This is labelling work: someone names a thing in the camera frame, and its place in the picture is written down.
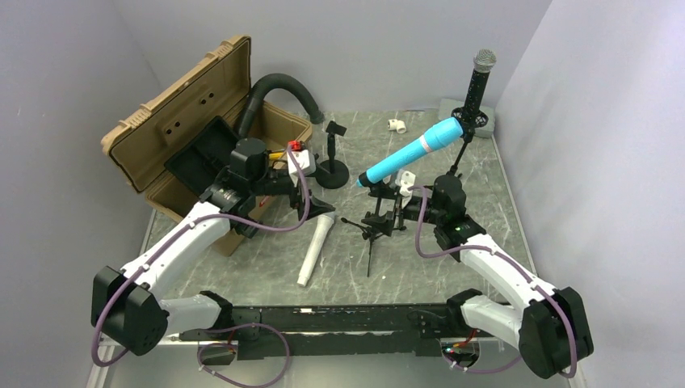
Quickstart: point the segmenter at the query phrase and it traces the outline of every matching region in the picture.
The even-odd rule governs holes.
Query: silver microphone grille
[[[494,55],[494,51],[483,48],[473,57],[473,68],[478,73],[488,73],[496,62],[497,56]]]

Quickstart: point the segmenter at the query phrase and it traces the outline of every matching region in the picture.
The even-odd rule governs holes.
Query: blue tube
[[[405,145],[398,152],[378,162],[357,179],[357,186],[363,187],[363,180],[378,183],[383,178],[415,162],[429,152],[440,150],[461,137],[464,131],[454,117],[449,117],[430,127],[421,137]]]

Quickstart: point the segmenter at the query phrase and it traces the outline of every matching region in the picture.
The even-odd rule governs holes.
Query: open case
[[[177,82],[120,121],[101,141],[103,152],[124,173],[128,184],[136,192],[144,193],[153,208],[174,221],[188,214],[199,193],[191,189],[193,183],[181,182],[167,167],[173,169],[174,156],[202,133],[225,131],[217,128],[222,122],[229,127],[235,125],[251,86],[250,44],[248,36],[234,36],[221,42],[219,48],[207,53]],[[267,147],[277,150],[285,148],[291,140],[308,141],[312,125],[264,102],[250,136],[261,138]],[[269,198],[257,201],[260,206],[250,213],[254,219],[259,219],[271,205]],[[222,255],[230,255],[242,239],[232,231],[213,247]]]

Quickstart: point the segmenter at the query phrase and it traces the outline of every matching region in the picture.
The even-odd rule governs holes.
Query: case lid
[[[234,36],[103,137],[103,152],[143,192],[164,163],[250,91],[250,37]]]

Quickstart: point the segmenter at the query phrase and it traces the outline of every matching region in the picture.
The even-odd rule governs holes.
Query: table
[[[336,207],[337,217],[359,221],[372,211],[376,199],[368,190],[357,188],[356,177],[382,158],[399,150],[437,122],[435,109],[399,112],[327,112],[328,120],[347,127],[338,138],[336,158],[344,161],[350,181],[338,190],[325,190],[308,179],[313,194]],[[407,132],[391,133],[389,119],[406,122]],[[326,154],[326,134],[315,128],[310,147]],[[417,183],[432,184],[453,163],[461,141],[429,154],[409,165]],[[493,236],[509,255],[532,270],[532,262],[520,229],[519,219],[503,173],[493,139],[474,138],[460,163],[462,182],[467,194],[467,209],[473,219]],[[263,218],[266,225],[287,226],[297,215],[284,197],[276,199]],[[157,213],[150,229],[151,247],[174,226]],[[170,289],[165,298],[190,297],[211,290],[236,306],[357,305],[390,303],[445,303],[464,289],[480,289],[501,301],[502,297],[484,278],[451,256],[422,259],[414,249],[416,223],[407,221],[407,230],[382,237],[373,246],[371,275],[367,277],[368,242],[359,229],[336,221],[321,251],[321,258],[302,288],[297,275],[304,260],[316,222],[306,222],[286,234],[259,232],[246,239],[230,256],[207,249],[195,260]],[[422,231],[422,249],[438,251],[432,226]]]

